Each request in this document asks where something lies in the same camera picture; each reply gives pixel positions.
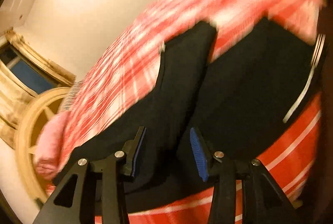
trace metal screw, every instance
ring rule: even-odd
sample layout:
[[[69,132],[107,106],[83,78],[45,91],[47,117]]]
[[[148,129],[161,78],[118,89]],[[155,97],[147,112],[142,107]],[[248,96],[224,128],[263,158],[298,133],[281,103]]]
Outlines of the metal screw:
[[[78,161],[78,164],[80,166],[84,166],[85,164],[87,163],[87,160],[85,158],[81,158],[79,161]]]
[[[258,159],[252,159],[251,164],[254,165],[254,166],[260,166],[261,162]]]
[[[222,158],[222,157],[224,157],[224,153],[220,152],[220,151],[217,151],[217,152],[214,153],[214,156],[217,157],[217,158]]]
[[[123,157],[125,153],[123,151],[117,151],[114,153],[114,156],[117,158]]]

